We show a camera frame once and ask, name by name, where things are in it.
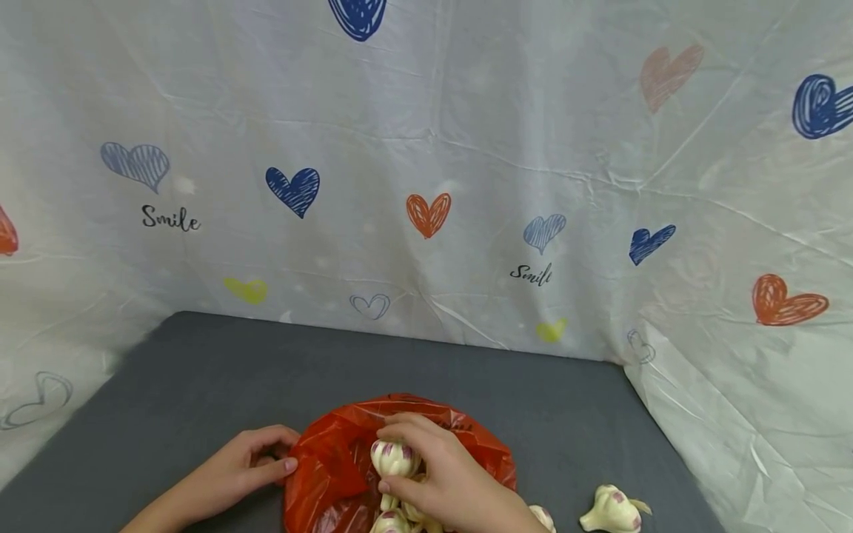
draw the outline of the hand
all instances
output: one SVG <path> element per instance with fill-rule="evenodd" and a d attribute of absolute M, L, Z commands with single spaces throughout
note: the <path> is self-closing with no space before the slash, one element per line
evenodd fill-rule
<path fill-rule="evenodd" d="M 456 436 L 419 414 L 395 414 L 376 432 L 404 441 L 426 462 L 426 481 L 388 476 L 379 483 L 449 529 L 463 533 L 542 533 L 546 531 L 524 500 L 499 484 Z"/>
<path fill-rule="evenodd" d="M 240 433 L 146 507 L 121 533 L 171 533 L 221 513 L 255 490 L 292 474 L 297 461 L 287 452 L 297 440 L 299 434 L 285 426 Z"/>

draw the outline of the purple-striped garlic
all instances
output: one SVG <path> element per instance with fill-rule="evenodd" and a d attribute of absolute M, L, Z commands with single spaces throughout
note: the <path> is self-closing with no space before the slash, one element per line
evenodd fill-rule
<path fill-rule="evenodd" d="M 546 511 L 544 507 L 540 507 L 538 505 L 530 505 L 528 507 L 530 508 L 531 513 L 536 516 L 537 520 L 545 526 L 545 529 L 551 533 L 557 533 L 557 528 L 554 527 L 554 519 L 551 518 L 551 514 Z"/>
<path fill-rule="evenodd" d="M 421 467 L 421 455 L 418 454 L 411 446 L 403 443 L 391 443 L 384 440 L 377 440 L 370 447 L 370 459 L 373 461 L 374 468 L 381 477 L 385 476 L 402 476 L 411 478 L 418 472 Z M 392 495 L 382 495 L 380 510 L 387 511 L 395 509 L 400 505 L 400 501 Z"/>
<path fill-rule="evenodd" d="M 627 498 L 613 485 L 602 485 L 595 490 L 595 504 L 581 517 L 580 523 L 584 531 L 640 533 L 640 511 L 652 514 L 652 509 L 642 501 Z"/>
<path fill-rule="evenodd" d="M 411 533 L 411 526 L 399 509 L 392 509 L 376 517 L 370 533 Z"/>

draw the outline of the outline heart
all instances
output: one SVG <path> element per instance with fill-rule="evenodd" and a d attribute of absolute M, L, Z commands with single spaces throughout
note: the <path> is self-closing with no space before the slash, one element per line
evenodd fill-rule
<path fill-rule="evenodd" d="M 299 218 L 305 218 L 320 191 L 320 173 L 312 168 L 302 169 L 288 181 L 283 172 L 271 166 L 267 169 L 266 182 L 272 194 Z"/>
<path fill-rule="evenodd" d="M 243 283 L 237 278 L 224 278 L 222 283 L 232 294 L 247 304 L 258 305 L 266 300 L 267 286 L 264 280 Z"/>
<path fill-rule="evenodd" d="M 550 322 L 541 322 L 536 326 L 536 333 L 539 335 L 539 339 L 542 339 L 544 342 L 554 343 L 562 338 L 563 332 L 566 330 L 566 324 L 568 323 L 569 321 L 565 318 L 560 318 L 553 324 Z"/>
<path fill-rule="evenodd" d="M 701 44 L 688 46 L 672 61 L 665 46 L 648 55 L 640 70 L 640 89 L 652 114 L 693 76 L 704 55 Z"/>
<path fill-rule="evenodd" d="M 658 352 L 654 349 L 654 346 L 646 342 L 642 334 L 635 329 L 628 332 L 628 345 L 634 351 L 634 355 L 640 359 L 640 364 L 642 365 L 654 361 L 654 358 L 658 356 Z"/>
<path fill-rule="evenodd" d="M 421 232 L 424 239 L 435 235 L 447 220 L 452 199 L 447 193 L 436 196 L 432 205 L 427 207 L 427 201 L 419 194 L 412 194 L 406 200 L 406 212 L 409 220 Z"/>
<path fill-rule="evenodd" d="M 804 293 L 788 298 L 788 285 L 776 274 L 765 274 L 752 286 L 756 322 L 764 326 L 792 326 L 829 309 L 829 298 Z"/>
<path fill-rule="evenodd" d="M 853 123 L 853 87 L 836 92 L 829 76 L 807 76 L 794 96 L 791 121 L 811 141 L 843 130 Z"/>
<path fill-rule="evenodd" d="M 652 252 L 664 245 L 676 233 L 675 224 L 664 226 L 657 233 L 651 235 L 648 228 L 640 228 L 631 236 L 631 246 L 628 257 L 634 262 L 634 266 L 640 266 L 643 259 L 652 255 Z"/>
<path fill-rule="evenodd" d="M 328 0 L 340 28 L 359 43 L 379 29 L 386 4 L 387 0 Z"/>
<path fill-rule="evenodd" d="M 68 402 L 71 401 L 71 396 L 74 393 L 74 385 L 68 379 L 63 378 L 59 374 L 54 374 L 52 372 L 47 372 L 47 371 L 42 370 L 40 372 L 36 372 L 35 380 L 36 380 L 36 394 L 38 396 L 38 400 L 36 400 L 35 402 L 29 402 L 29 403 L 21 404 L 17 408 L 14 408 L 11 411 L 9 411 L 9 413 L 6 414 L 6 416 L 4 416 L 0 420 L 0 431 L 16 429 L 18 427 L 23 427 L 23 426 L 29 426 L 33 422 L 39 421 L 39 420 L 55 413 L 56 411 L 65 407 L 66 405 L 68 405 Z M 45 390 L 47 388 L 47 382 L 48 381 L 54 381 L 55 383 L 58 383 L 62 387 L 62 390 L 65 391 L 65 399 L 62 400 L 62 405 L 54 408 L 53 410 L 48 411 L 47 413 L 37 414 L 36 416 L 32 417 L 31 420 L 26 421 L 26 422 L 18 423 L 18 422 L 15 422 L 14 420 L 12 420 L 12 417 L 15 416 L 15 414 L 18 413 L 19 411 L 21 411 L 22 409 L 30 408 L 30 407 L 39 407 L 39 408 L 44 407 L 45 403 L 47 402 L 47 396 L 48 396 L 47 391 Z"/>
<path fill-rule="evenodd" d="M 536 217 L 525 228 L 525 242 L 539 251 L 539 255 L 545 253 L 545 246 L 566 227 L 566 217 L 555 213 L 545 220 Z"/>
<path fill-rule="evenodd" d="M 109 170 L 145 185 L 155 194 L 160 194 L 157 187 L 171 168 L 169 158 L 153 144 L 139 144 L 128 150 L 117 142 L 104 142 L 101 159 Z"/>
<path fill-rule="evenodd" d="M 12 257 L 18 251 L 18 232 L 0 206 L 0 253 Z"/>
<path fill-rule="evenodd" d="M 382 302 L 382 309 L 379 310 L 379 313 L 376 315 L 376 317 L 373 317 L 370 315 L 365 315 L 364 314 L 365 311 L 370 309 L 370 307 L 374 304 L 374 302 L 376 300 L 379 300 L 380 302 Z M 358 302 L 364 302 L 364 309 L 361 309 L 358 307 L 358 305 L 357 305 Z M 385 294 L 380 293 L 380 294 L 375 294 L 370 299 L 370 303 L 368 303 L 368 301 L 366 299 L 362 298 L 361 296 L 357 296 L 356 294 L 353 294 L 352 296 L 350 296 L 350 305 L 356 311 L 358 311 L 362 315 L 366 316 L 370 320 L 379 320 L 380 318 L 382 318 L 382 316 L 385 314 L 385 312 L 388 310 L 388 308 L 391 307 L 391 299 L 388 298 Z"/>

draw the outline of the yellow heart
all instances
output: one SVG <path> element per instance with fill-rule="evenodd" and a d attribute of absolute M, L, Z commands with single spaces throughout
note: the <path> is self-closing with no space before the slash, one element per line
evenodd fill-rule
<path fill-rule="evenodd" d="M 568 320 L 560 318 L 557 322 L 549 324 L 543 322 L 536 326 L 536 333 L 539 334 L 539 339 L 545 342 L 557 342 L 563 336 L 563 330 L 566 329 Z"/>
<path fill-rule="evenodd" d="M 243 283 L 235 278 L 225 278 L 222 283 L 230 290 L 237 298 L 253 305 L 258 305 L 266 300 L 266 283 L 263 280 L 249 281 Z"/>

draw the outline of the garlic bulb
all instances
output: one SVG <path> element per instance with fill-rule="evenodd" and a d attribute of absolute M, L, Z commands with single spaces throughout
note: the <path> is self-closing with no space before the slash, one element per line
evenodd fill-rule
<path fill-rule="evenodd" d="M 392 509 L 380 513 L 370 533 L 411 533 L 411 526 L 399 509 Z"/>
<path fill-rule="evenodd" d="M 403 443 L 389 443 L 377 440 L 370 447 L 370 459 L 381 477 L 403 476 L 411 478 L 421 467 L 421 455 Z M 399 506 L 400 501 L 392 495 L 382 495 L 381 511 Z"/>
<path fill-rule="evenodd" d="M 427 480 L 426 474 L 418 474 L 412 478 L 412 481 L 423 483 Z M 417 507 L 404 501 L 402 503 L 403 516 L 409 519 L 409 522 L 414 522 L 411 533 L 420 533 L 425 530 L 426 533 L 442 533 L 444 527 L 434 518 L 425 515 Z"/>
<path fill-rule="evenodd" d="M 554 519 L 551 518 L 550 513 L 544 507 L 538 505 L 530 505 L 528 507 L 531 509 L 531 513 L 536 515 L 536 518 L 545 526 L 545 529 L 551 533 L 557 533 L 557 528 L 554 527 Z"/>
<path fill-rule="evenodd" d="M 642 501 L 628 499 L 613 485 L 602 485 L 595 490 L 595 504 L 581 517 L 580 523 L 584 531 L 639 533 L 642 527 L 640 511 L 652 514 Z"/>

